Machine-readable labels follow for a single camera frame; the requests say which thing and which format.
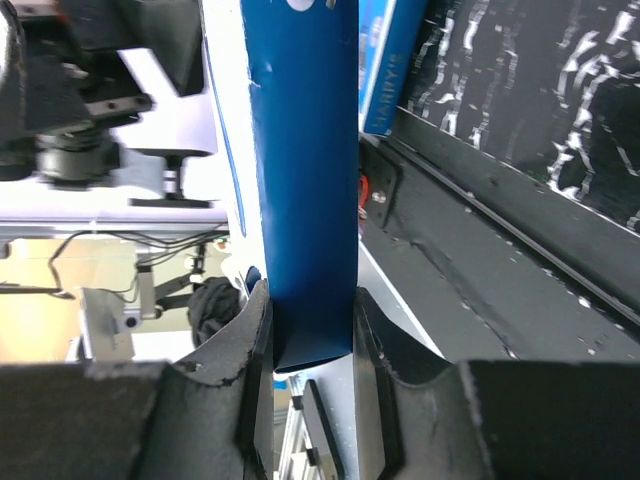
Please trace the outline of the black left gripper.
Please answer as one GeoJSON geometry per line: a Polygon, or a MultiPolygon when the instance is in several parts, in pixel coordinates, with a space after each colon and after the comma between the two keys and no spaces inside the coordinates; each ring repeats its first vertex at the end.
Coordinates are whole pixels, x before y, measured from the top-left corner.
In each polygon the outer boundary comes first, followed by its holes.
{"type": "Polygon", "coordinates": [[[146,48],[181,96],[204,88],[198,1],[4,1],[1,177],[97,180],[111,131],[153,107],[120,54],[146,48]]]}

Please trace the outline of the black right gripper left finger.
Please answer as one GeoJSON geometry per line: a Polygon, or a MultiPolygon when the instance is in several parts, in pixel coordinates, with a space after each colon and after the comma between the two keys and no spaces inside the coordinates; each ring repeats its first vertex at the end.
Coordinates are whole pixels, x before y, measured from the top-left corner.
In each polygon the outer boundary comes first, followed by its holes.
{"type": "Polygon", "coordinates": [[[173,364],[7,365],[5,479],[268,479],[272,303],[241,313],[173,364]]]}

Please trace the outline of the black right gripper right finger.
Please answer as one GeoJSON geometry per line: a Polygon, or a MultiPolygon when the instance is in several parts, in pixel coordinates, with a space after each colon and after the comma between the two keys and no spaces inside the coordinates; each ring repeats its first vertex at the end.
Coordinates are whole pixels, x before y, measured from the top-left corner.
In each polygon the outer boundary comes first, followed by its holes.
{"type": "Polygon", "coordinates": [[[359,473],[364,479],[635,479],[633,363],[450,363],[354,302],[359,473]]]}

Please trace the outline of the blue Harry's razor box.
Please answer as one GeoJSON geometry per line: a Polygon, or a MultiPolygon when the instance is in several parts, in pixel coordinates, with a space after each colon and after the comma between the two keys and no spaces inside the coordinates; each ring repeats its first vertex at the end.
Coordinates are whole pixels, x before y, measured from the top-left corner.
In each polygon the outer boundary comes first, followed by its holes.
{"type": "Polygon", "coordinates": [[[387,136],[427,0],[359,2],[359,131],[387,136]]]}

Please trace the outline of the white Harry's razor box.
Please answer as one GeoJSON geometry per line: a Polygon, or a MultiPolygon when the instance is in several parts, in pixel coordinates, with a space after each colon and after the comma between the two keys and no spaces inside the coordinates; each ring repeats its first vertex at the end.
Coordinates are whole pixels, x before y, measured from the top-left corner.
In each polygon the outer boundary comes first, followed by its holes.
{"type": "Polygon", "coordinates": [[[358,270],[358,5],[205,1],[201,15],[233,237],[268,284],[275,368],[345,356],[358,270]]]}

